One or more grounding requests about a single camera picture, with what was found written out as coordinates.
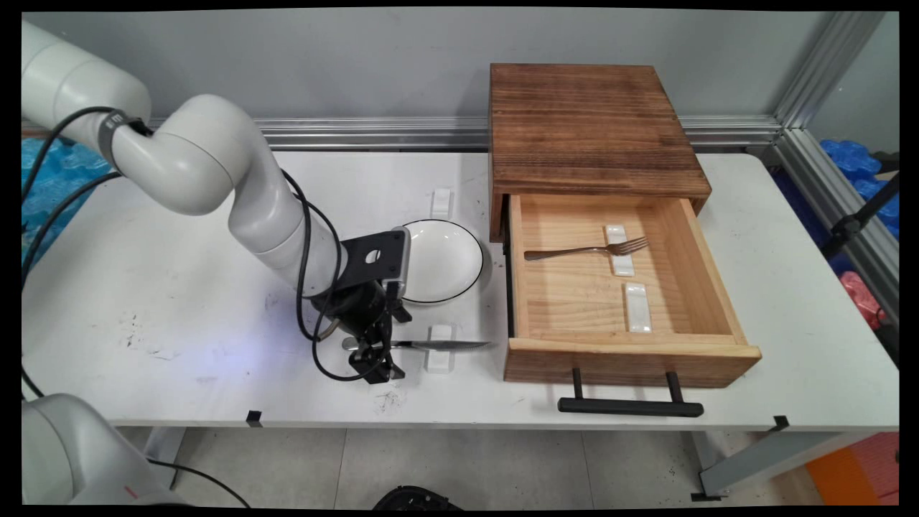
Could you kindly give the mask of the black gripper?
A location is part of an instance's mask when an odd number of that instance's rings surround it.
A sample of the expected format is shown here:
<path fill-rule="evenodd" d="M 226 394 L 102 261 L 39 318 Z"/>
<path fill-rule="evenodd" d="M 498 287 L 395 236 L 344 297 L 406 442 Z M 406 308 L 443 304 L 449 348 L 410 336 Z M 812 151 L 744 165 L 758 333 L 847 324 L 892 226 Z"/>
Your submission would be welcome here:
<path fill-rule="evenodd" d="M 361 379 L 371 385 L 382 383 L 382 370 L 386 382 L 404 379 L 404 371 L 391 354 L 393 321 L 413 320 L 403 306 L 403 284 L 370 281 L 330 290 L 313 297 L 312 307 L 319 312 L 319 338 L 335 330 L 352 336 L 348 338 L 348 363 Z"/>

